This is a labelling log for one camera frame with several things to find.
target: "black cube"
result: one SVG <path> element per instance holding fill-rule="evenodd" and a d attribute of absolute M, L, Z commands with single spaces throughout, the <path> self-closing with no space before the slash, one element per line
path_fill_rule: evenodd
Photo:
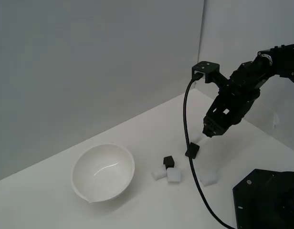
<path fill-rule="evenodd" d="M 196 158 L 199 149 L 200 149 L 199 145 L 197 145 L 197 144 L 195 144 L 193 142 L 190 143 L 189 152 L 190 152 L 191 158 L 193 158 L 193 159 Z M 185 156 L 189 156 L 188 150 L 186 151 Z"/>
<path fill-rule="evenodd" d="M 167 168 L 173 168 L 175 166 L 175 161 L 172 156 L 166 156 L 163 160 L 163 164 Z"/>

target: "foam cube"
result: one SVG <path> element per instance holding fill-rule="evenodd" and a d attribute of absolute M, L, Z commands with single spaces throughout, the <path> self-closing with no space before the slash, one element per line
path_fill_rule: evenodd
<path fill-rule="evenodd" d="M 163 164 L 167 168 L 173 168 L 175 166 L 175 161 L 172 156 L 166 156 L 163 160 Z"/>
<path fill-rule="evenodd" d="M 165 165 L 161 165 L 160 167 L 153 170 L 151 175 L 155 180 L 165 178 L 167 176 Z"/>
<path fill-rule="evenodd" d="M 180 182 L 181 171 L 178 168 L 167 168 L 167 180 L 168 182 Z"/>
<path fill-rule="evenodd" d="M 218 181 L 218 174 L 216 171 L 202 173 L 199 175 L 200 181 L 204 187 L 216 184 Z"/>

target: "white bowl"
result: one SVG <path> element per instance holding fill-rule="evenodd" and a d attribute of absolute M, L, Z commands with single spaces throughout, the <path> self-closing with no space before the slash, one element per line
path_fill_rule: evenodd
<path fill-rule="evenodd" d="M 131 153 L 122 146 L 104 144 L 86 151 L 76 162 L 72 187 L 88 202 L 100 202 L 120 195 L 134 174 Z"/>

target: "black cable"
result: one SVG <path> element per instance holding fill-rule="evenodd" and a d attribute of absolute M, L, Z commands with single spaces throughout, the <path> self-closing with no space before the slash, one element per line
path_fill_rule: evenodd
<path fill-rule="evenodd" d="M 190 90 L 190 87 L 191 85 L 195 82 L 195 80 L 191 80 L 189 85 L 187 86 L 186 88 L 186 91 L 185 91 L 185 95 L 184 95 L 184 102 L 183 102 L 183 124 L 184 124 L 184 132 L 185 132 L 185 140 L 186 140 L 186 146 L 187 146 L 187 150 L 188 152 L 189 151 L 189 132 L 187 130 L 187 120 L 186 120 L 186 103 L 187 103 L 187 97 L 189 95 L 189 90 Z M 200 193 L 200 196 L 206 206 L 206 208 L 209 210 L 210 214 L 224 227 L 228 228 L 228 229 L 235 229 L 227 224 L 225 224 L 220 218 L 218 218 L 218 216 L 215 215 L 215 213 L 213 212 L 213 210 L 210 208 L 207 200 L 205 199 L 205 196 L 201 190 L 201 187 L 200 187 L 200 184 L 199 184 L 199 181 L 197 179 L 197 175 L 196 175 L 196 172 L 195 172 L 195 168 L 194 168 L 194 164 L 193 164 L 193 159 L 191 158 L 190 156 L 190 153 L 189 153 L 189 164 L 190 164 L 190 169 L 191 169 L 191 172 L 193 174 L 193 177 L 194 177 L 194 180 L 195 180 L 195 183 L 196 183 L 196 186 L 197 186 L 197 189 Z"/>

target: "white cube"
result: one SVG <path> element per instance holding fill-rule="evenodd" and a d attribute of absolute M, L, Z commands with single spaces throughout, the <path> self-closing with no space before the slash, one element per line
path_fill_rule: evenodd
<path fill-rule="evenodd" d="M 200 181 L 204 187 L 216 184 L 218 181 L 218 175 L 216 171 L 210 171 L 207 173 L 201 173 L 199 175 Z"/>
<path fill-rule="evenodd" d="M 167 168 L 167 180 L 168 182 L 180 182 L 181 171 L 178 168 Z"/>
<path fill-rule="evenodd" d="M 165 178 L 167 176 L 165 165 L 161 165 L 160 167 L 153 170 L 151 175 L 155 180 Z"/>

